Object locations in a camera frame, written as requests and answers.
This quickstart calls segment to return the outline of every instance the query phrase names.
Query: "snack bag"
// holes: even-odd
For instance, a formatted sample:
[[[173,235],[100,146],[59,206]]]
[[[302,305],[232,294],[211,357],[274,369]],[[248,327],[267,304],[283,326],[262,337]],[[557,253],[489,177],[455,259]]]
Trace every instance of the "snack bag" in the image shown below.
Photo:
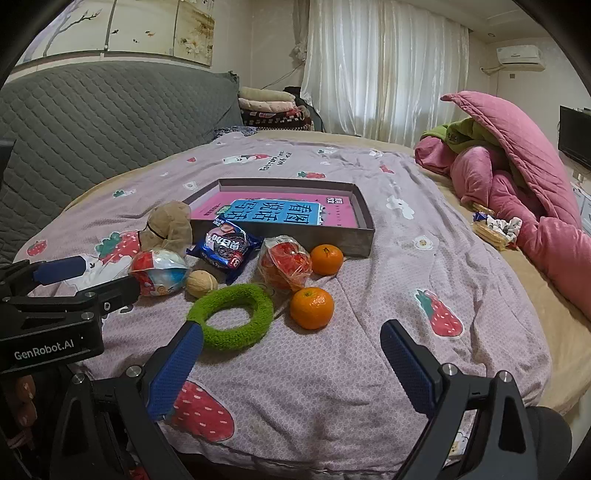
[[[268,285],[298,291],[306,286],[306,280],[312,274],[312,261],[308,252],[296,240],[280,235],[265,238],[258,269]]]
[[[226,285],[231,285],[242,273],[253,250],[261,246],[261,239],[249,235],[235,223],[219,215],[203,240],[187,255],[203,258],[226,274]]]

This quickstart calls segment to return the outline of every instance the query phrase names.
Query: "plastic bag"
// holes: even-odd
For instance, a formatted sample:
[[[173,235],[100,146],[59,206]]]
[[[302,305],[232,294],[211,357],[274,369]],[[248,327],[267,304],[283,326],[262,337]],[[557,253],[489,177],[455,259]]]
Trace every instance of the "plastic bag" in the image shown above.
[[[312,274],[310,254],[287,235],[265,238],[258,269],[266,284],[282,290],[298,291]]]

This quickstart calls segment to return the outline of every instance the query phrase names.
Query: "white curtain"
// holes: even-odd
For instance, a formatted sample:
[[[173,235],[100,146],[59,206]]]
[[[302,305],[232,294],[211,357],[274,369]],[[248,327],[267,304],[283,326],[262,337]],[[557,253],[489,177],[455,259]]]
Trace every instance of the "white curtain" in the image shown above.
[[[395,0],[311,0],[302,98],[331,133],[413,147],[456,119],[445,93],[466,86],[468,30]]]

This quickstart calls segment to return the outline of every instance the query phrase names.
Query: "stack of blankets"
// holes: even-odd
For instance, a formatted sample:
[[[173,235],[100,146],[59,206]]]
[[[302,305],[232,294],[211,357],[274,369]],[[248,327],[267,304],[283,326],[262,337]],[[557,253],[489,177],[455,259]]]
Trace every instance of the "stack of blankets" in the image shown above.
[[[310,112],[296,106],[288,92],[241,87],[238,102],[242,122],[260,130],[314,130]]]

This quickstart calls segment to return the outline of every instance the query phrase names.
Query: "stuffed animal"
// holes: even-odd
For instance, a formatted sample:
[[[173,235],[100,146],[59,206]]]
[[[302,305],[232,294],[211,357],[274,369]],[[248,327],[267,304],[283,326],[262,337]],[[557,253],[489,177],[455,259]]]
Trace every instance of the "stuffed animal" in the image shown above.
[[[191,209],[183,202],[168,202],[154,208],[146,228],[139,232],[142,251],[164,248],[184,258],[193,243]]]

